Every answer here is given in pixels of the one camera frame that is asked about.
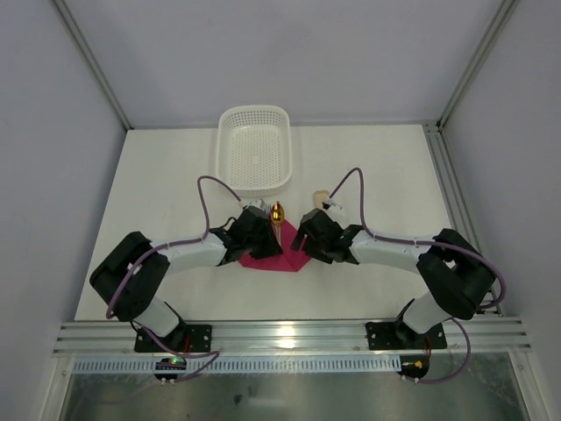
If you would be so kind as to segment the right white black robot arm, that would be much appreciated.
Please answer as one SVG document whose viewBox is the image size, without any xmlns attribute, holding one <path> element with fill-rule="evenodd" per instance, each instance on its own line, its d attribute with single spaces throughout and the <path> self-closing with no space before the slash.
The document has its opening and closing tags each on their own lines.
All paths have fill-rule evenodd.
<svg viewBox="0 0 561 421">
<path fill-rule="evenodd" d="M 326 211 L 314 209 L 300 223 L 291 245 L 331 264 L 377 264 L 419 274 L 428 291 L 409 301 L 393 321 L 366 324 L 372 350 L 444 349 L 443 323 L 470 320 L 499 275 L 458 232 L 434 237 L 392 237 L 362 225 L 342 228 Z"/>
</svg>

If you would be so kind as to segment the gold spoon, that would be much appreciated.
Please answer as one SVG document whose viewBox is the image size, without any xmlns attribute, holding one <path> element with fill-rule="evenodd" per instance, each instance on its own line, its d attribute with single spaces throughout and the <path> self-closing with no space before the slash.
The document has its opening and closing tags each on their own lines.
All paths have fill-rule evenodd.
<svg viewBox="0 0 561 421">
<path fill-rule="evenodd" d="M 285 211 L 279 202 L 276 202 L 271 208 L 270 218 L 274 226 L 275 237 L 279 243 L 282 245 L 282 233 L 281 228 L 285 222 Z"/>
</svg>

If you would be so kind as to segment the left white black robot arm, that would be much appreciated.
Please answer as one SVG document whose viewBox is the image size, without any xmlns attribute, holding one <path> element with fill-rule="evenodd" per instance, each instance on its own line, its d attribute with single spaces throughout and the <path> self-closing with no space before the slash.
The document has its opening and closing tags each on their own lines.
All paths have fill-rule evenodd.
<svg viewBox="0 0 561 421">
<path fill-rule="evenodd" d="M 127 234 L 97 266 L 91 287 L 108 305 L 107 318 L 137 325 L 135 350 L 207 353 L 193 328 L 156 294 L 165 277 L 194 268 L 214 268 L 241 260 L 282 254 L 269 216 L 246 206 L 229 227 L 210 228 L 201 238 L 155 241 L 142 232 Z"/>
</svg>

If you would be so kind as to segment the magenta paper napkin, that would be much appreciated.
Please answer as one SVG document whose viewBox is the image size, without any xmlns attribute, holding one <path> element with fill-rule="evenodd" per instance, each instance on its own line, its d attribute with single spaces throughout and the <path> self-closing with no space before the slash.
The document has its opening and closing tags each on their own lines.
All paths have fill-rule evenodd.
<svg viewBox="0 0 561 421">
<path fill-rule="evenodd" d="M 292 250 L 291 245 L 297 234 L 297 229 L 285 220 L 281 225 L 282 254 L 265 259 L 256 260 L 246 253 L 239 261 L 242 267 L 270 272 L 299 272 L 308 264 L 311 258 L 302 250 Z"/>
</svg>

